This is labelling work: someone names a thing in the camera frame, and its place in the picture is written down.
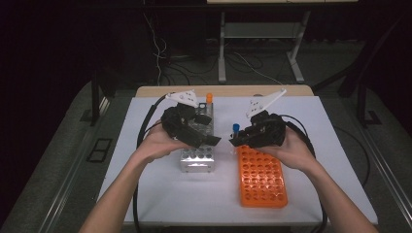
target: white table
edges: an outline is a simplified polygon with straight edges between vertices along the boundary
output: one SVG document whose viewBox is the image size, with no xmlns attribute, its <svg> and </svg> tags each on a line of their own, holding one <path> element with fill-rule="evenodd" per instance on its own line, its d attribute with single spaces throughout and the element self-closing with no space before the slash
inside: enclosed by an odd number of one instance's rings
<svg viewBox="0 0 412 233">
<path fill-rule="evenodd" d="M 215 172 L 182 173 L 179 151 L 147 166 L 139 183 L 137 208 L 141 225 L 313 225 L 322 221 L 314 187 L 301 172 L 285 166 L 283 172 L 289 198 L 285 208 L 244 208 L 240 205 L 237 157 L 231 153 L 228 139 L 233 123 L 239 123 L 241 128 L 250 125 L 245 113 L 252 98 L 258 97 L 214 98 L 215 135 L 222 137 L 215 148 Z M 131 101 L 99 196 L 134 152 L 142 121 L 156 100 L 156 97 L 139 97 Z M 149 125 L 161 117 L 164 109 L 175 105 L 170 100 L 161 102 Z M 296 117 L 305 125 L 320 162 L 366 217 L 377 224 L 377 216 L 320 99 L 285 96 L 268 112 Z M 130 205 L 124 222 L 132 221 Z"/>
</svg>

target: wire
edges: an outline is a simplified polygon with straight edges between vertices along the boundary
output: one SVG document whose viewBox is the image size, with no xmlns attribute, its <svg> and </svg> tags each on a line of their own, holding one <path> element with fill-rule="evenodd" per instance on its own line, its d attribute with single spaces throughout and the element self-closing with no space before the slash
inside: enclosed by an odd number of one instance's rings
<svg viewBox="0 0 412 233">
<path fill-rule="evenodd" d="M 360 141 L 360 140 L 358 140 L 354 135 L 352 135 L 352 134 L 349 133 L 348 131 L 346 131 L 346 130 L 338 127 L 338 126 L 335 126 L 335 125 L 333 125 L 333 128 L 335 128 L 335 129 L 337 129 L 337 130 L 340 130 L 341 132 L 347 134 L 349 137 L 351 137 L 352 139 L 354 139 L 354 140 L 358 143 L 358 145 L 361 147 L 361 149 L 362 149 L 362 151 L 363 151 L 363 154 L 364 154 L 364 157 L 366 158 L 366 175 L 365 175 L 365 177 L 364 177 L 364 179 L 363 179 L 363 182 L 361 183 L 361 186 L 362 186 L 362 187 L 365 187 L 366 184 L 367 184 L 367 181 L 369 180 L 369 175 L 370 175 L 370 159 L 369 159 L 369 154 L 368 154 L 367 151 L 366 151 L 366 148 L 361 144 L 361 141 Z"/>
<path fill-rule="evenodd" d="M 163 76 L 164 78 L 166 78 L 166 80 L 167 80 L 167 85 L 170 85 L 170 78 L 169 78 L 169 76 L 166 75 L 166 74 L 164 74 L 164 73 L 163 73 L 162 76 Z"/>
<path fill-rule="evenodd" d="M 253 73 L 253 72 L 254 72 L 254 71 L 251 70 L 251 69 L 248 69 L 247 71 L 243 71 L 243 70 L 240 70 L 240 69 L 236 68 L 236 67 L 232 64 L 232 62 L 236 62 L 236 61 L 233 60 L 230 56 L 225 55 L 225 56 L 224 56 L 224 61 L 225 61 L 233 70 L 235 70 L 235 71 L 238 71 L 238 72 L 241 72 L 241 73 L 245 73 L 245 74 L 250 74 L 250 73 Z"/>
<path fill-rule="evenodd" d="M 161 56 L 161 55 L 157 55 L 156 53 L 152 53 L 155 57 L 160 58 L 160 59 L 167 59 L 166 56 Z"/>
<path fill-rule="evenodd" d="M 171 65 L 178 66 L 178 67 L 188 71 L 189 73 L 192 73 L 192 74 L 195 74 L 195 75 L 203 75 L 203 74 L 211 72 L 213 70 L 213 68 L 215 68 L 215 65 L 216 65 L 217 61 L 218 61 L 218 58 L 216 57 L 216 59 L 213 61 L 212 67 L 210 67 L 209 69 L 207 69 L 205 71 L 199 71 L 199 72 L 193 72 L 193 71 L 189 70 L 188 68 L 186 68 L 182 65 L 176 64 L 176 63 L 172 63 Z"/>
<path fill-rule="evenodd" d="M 145 119 L 143 120 L 142 126 L 140 127 L 139 135 L 137 136 L 137 142 L 136 142 L 136 149 L 139 148 L 139 146 L 142 144 L 143 139 L 145 138 L 146 135 L 146 128 L 148 127 L 149 121 L 151 120 L 153 114 L 155 113 L 155 109 L 157 106 L 160 104 L 161 101 L 163 101 L 166 98 L 166 95 L 161 96 L 150 108 L 148 113 L 146 114 Z M 134 227 L 136 228 L 136 232 L 140 233 L 140 225 L 139 225 L 139 217 L 137 213 L 137 196 L 139 193 L 139 182 L 136 184 L 136 188 L 133 193 L 133 221 L 134 221 Z"/>
<path fill-rule="evenodd" d="M 179 70 L 179 69 L 177 69 L 177 68 L 171 67 L 171 66 L 168 66 L 167 68 L 172 69 L 172 70 L 175 70 L 175 71 L 178 71 L 179 73 L 181 73 L 181 74 L 185 77 L 186 81 L 188 81 L 188 85 L 190 85 L 189 77 L 188 77 L 188 75 L 185 74 L 183 71 L 181 71 L 181 70 Z"/>
<path fill-rule="evenodd" d="M 155 46 L 155 48 L 157 49 L 157 55 L 155 56 L 155 57 L 156 57 L 155 63 L 156 63 L 156 67 L 157 67 L 157 70 L 158 70 L 157 85 L 160 85 L 161 69 L 160 69 L 160 66 L 159 66 L 159 64 L 158 64 L 158 60 L 159 60 L 159 58 L 160 58 L 160 49 L 158 48 L 157 42 L 155 41 L 155 31 L 154 31 L 154 29 L 152 28 L 152 24 L 149 22 L 148 17 L 146 17 L 146 14 L 143 14 L 143 16 L 145 17 L 146 22 L 148 23 L 149 27 L 150 27 L 151 30 L 152 30 L 152 35 L 153 35 L 153 40 L 154 40 L 154 46 Z"/>
<path fill-rule="evenodd" d="M 293 116 L 289 116 L 289 115 L 279 115 L 279 117 L 289 117 L 294 119 L 297 123 L 300 124 L 300 126 L 303 129 L 304 132 L 304 136 L 305 138 L 303 139 L 304 143 L 306 144 L 306 146 L 308 147 L 308 149 L 312 152 L 312 155 L 316 158 L 316 154 L 315 154 L 315 149 L 313 148 L 312 143 L 310 142 L 308 133 L 306 131 L 305 126 L 302 124 L 302 122 L 300 122 L 300 120 L 298 120 L 297 118 L 293 117 Z M 294 124 L 287 122 L 287 126 L 291 127 L 296 133 L 303 133 L 303 132 L 298 132 L 297 130 L 299 130 Z M 322 205 L 322 202 L 319 201 L 321 204 L 321 211 L 322 211 L 322 223 L 319 226 L 316 226 L 315 228 L 313 228 L 313 230 L 311 231 L 311 233 L 322 233 L 324 232 L 326 225 L 327 225 L 327 213 L 325 211 L 324 206 Z"/>
<path fill-rule="evenodd" d="M 244 62 L 244 61 L 245 61 L 245 58 L 244 58 L 244 56 L 240 55 L 238 52 L 234 52 L 233 54 L 235 54 L 237 57 L 239 57 L 239 58 L 242 59 L 242 60 L 240 60 L 240 61 L 235 61 L 235 60 L 233 60 L 234 62 L 238 63 L 238 64 L 241 65 L 241 66 L 245 66 L 245 67 L 252 68 L 252 69 L 260 69 L 260 68 L 263 67 L 263 62 L 262 62 L 261 59 L 258 58 L 256 55 L 251 55 L 251 57 L 253 57 L 254 59 L 256 59 L 256 60 L 259 62 L 259 65 L 258 65 L 258 66 L 252 65 L 250 62 L 246 62 L 246 65 L 245 65 L 245 62 Z"/>
<path fill-rule="evenodd" d="M 154 123 L 151 127 L 149 127 L 148 129 L 146 129 L 145 135 L 146 135 L 151 129 L 153 129 L 155 126 L 157 126 L 158 124 L 161 124 L 161 121 L 159 121 L 159 122 L 157 122 L 157 123 Z"/>
<path fill-rule="evenodd" d="M 305 126 L 304 126 L 304 125 L 302 124 L 302 122 L 300 122 L 297 118 L 295 118 L 295 117 L 293 117 L 293 116 L 289 116 L 289 115 L 279 115 L 279 117 L 289 117 L 289 118 L 294 119 L 294 120 L 295 120 L 297 123 L 299 123 L 300 126 L 302 127 L 303 132 L 305 133 L 305 136 L 306 136 L 306 137 L 309 137 L 308 132 L 306 131 Z"/>
<path fill-rule="evenodd" d="M 168 77 L 169 77 L 170 81 L 172 82 L 172 84 L 173 84 L 173 85 L 176 85 L 175 79 L 173 79 L 173 77 L 171 77 L 171 76 L 168 76 Z"/>
<path fill-rule="evenodd" d="M 252 69 L 253 71 L 255 71 L 255 73 L 257 73 L 258 75 L 264 76 L 264 77 L 268 78 L 269 80 L 272 80 L 272 81 L 274 81 L 274 82 L 276 82 L 276 83 L 278 83 L 278 84 L 280 84 L 280 85 L 283 85 L 283 84 L 280 83 L 279 81 L 277 81 L 277 80 L 275 80 L 275 79 L 273 79 L 273 78 L 271 78 L 271 77 L 268 77 L 268 76 L 266 76 L 266 75 L 263 75 L 261 72 L 255 70 L 255 68 L 253 68 L 252 65 L 249 64 L 249 62 L 248 62 L 241 54 L 239 54 L 239 53 L 237 53 L 237 52 L 234 52 L 234 53 L 237 54 L 238 56 L 240 56 L 240 58 L 242 58 L 242 59 L 245 61 L 245 63 L 248 64 L 249 67 L 251 67 L 251 69 Z"/>
<path fill-rule="evenodd" d="M 208 85 L 209 83 L 206 82 L 205 79 L 203 79 L 201 76 L 190 76 L 191 78 L 199 78 L 200 80 L 202 80 L 206 85 Z"/>
<path fill-rule="evenodd" d="M 165 52 L 165 51 L 167 50 L 167 43 L 166 43 L 166 41 L 163 40 L 163 38 L 160 38 L 160 40 L 161 40 L 161 41 L 163 42 L 163 44 L 164 44 L 164 49 L 161 50 L 161 52 Z"/>
<path fill-rule="evenodd" d="M 285 63 L 286 63 L 287 60 L 288 60 L 288 57 L 285 55 L 285 58 L 284 58 L 284 60 L 283 60 L 283 62 L 282 62 L 282 66 L 281 66 L 281 68 L 279 69 L 278 74 L 276 74 L 275 79 L 278 79 L 278 78 L 280 77 L 280 75 L 281 75 L 281 73 L 282 73 L 282 71 L 283 71 L 283 69 L 284 69 L 284 67 L 285 67 Z"/>
</svg>

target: hand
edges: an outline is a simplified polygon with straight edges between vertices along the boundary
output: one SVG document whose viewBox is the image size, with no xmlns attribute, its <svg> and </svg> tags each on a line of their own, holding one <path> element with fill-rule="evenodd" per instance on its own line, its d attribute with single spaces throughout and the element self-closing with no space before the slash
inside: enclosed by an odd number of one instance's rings
<svg viewBox="0 0 412 233">
<path fill-rule="evenodd" d="M 150 159 L 150 162 L 169 154 L 173 150 L 191 148 L 191 146 L 179 140 L 170 138 L 167 132 L 164 131 L 160 120 L 158 120 L 156 124 L 136 150 L 145 154 Z"/>
<path fill-rule="evenodd" d="M 257 150 L 269 153 L 286 166 L 302 172 L 319 164 L 297 133 L 288 127 L 286 127 L 286 137 L 281 147 L 268 146 Z"/>
</svg>

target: gray floor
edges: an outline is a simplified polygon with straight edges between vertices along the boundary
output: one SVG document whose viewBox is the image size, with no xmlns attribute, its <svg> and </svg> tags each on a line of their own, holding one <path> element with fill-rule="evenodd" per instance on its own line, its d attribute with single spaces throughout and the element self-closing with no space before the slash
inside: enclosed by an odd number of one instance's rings
<svg viewBox="0 0 412 233">
<path fill-rule="evenodd" d="M 272 79 L 283 84 L 295 83 L 285 52 L 292 43 L 272 40 L 265 44 L 235 43 L 226 45 L 226 60 L 231 59 L 232 66 L 226 63 L 226 84 L 276 84 Z M 305 78 L 305 84 L 313 85 L 335 74 L 348 66 L 359 54 L 362 43 L 336 42 L 304 43 L 297 56 L 297 61 Z M 177 52 L 172 60 L 187 76 L 172 69 L 163 69 L 168 79 L 162 79 L 163 85 L 179 84 L 219 84 L 217 65 L 217 47 L 212 41 L 210 56 L 206 61 L 185 61 L 185 57 Z M 238 52 L 256 69 L 267 77 L 251 72 L 244 65 Z M 376 150 L 385 158 L 403 188 L 405 196 L 412 197 L 411 177 L 412 142 L 410 136 L 402 129 L 397 120 L 381 103 L 378 96 L 369 91 L 367 109 L 374 111 L 382 120 L 381 125 L 372 125 L 367 129 L 360 128 L 354 119 L 355 98 L 342 99 L 337 93 L 340 82 L 333 83 L 317 94 L 325 106 L 333 125 L 349 132 L 357 138 L 369 152 L 371 172 L 365 192 L 379 218 L 380 232 L 412 232 L 403 216 L 389 183 L 381 175 L 381 169 L 375 165 L 372 153 Z M 102 117 L 93 127 L 89 122 L 81 121 L 85 111 L 90 109 L 89 84 L 80 91 L 54 135 L 39 166 L 30 179 L 26 189 L 19 197 L 17 204 L 4 224 L 1 232 L 76 232 L 83 223 L 88 211 L 92 208 L 96 195 L 100 190 L 105 172 L 110 163 L 111 153 L 120 134 L 122 121 L 135 89 L 123 86 L 115 97 L 104 105 Z M 359 143 L 347 132 L 336 128 L 336 133 L 346 151 L 355 172 L 363 181 L 366 162 Z M 94 143 L 99 138 L 113 139 L 109 154 L 103 163 L 86 162 Z M 292 227 L 292 232 L 310 232 L 312 227 Z M 167 229 L 168 232 L 183 232 L 183 229 Z M 218 232 L 216 228 L 186 228 L 186 232 Z M 275 232 L 274 228 L 260 228 L 259 232 Z M 157 232 L 158 229 L 145 229 L 145 232 Z M 133 232 L 132 226 L 125 226 L 123 232 Z M 239 232 L 239 229 L 224 229 L 220 232 Z M 333 232 L 328 227 L 326 232 Z"/>
</svg>

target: test tube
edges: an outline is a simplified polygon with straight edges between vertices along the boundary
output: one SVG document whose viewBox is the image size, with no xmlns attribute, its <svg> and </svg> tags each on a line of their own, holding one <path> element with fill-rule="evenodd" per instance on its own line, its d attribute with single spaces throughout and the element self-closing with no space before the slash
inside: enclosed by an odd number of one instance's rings
<svg viewBox="0 0 412 233">
<path fill-rule="evenodd" d="M 240 125 L 237 124 L 237 123 L 234 123 L 232 129 L 233 129 L 232 138 L 237 138 L 237 136 L 239 134 Z M 233 152 L 232 153 L 233 154 L 237 153 L 236 147 L 233 147 Z"/>
<path fill-rule="evenodd" d="M 213 118 L 213 94 L 206 94 L 206 116 Z"/>
</svg>

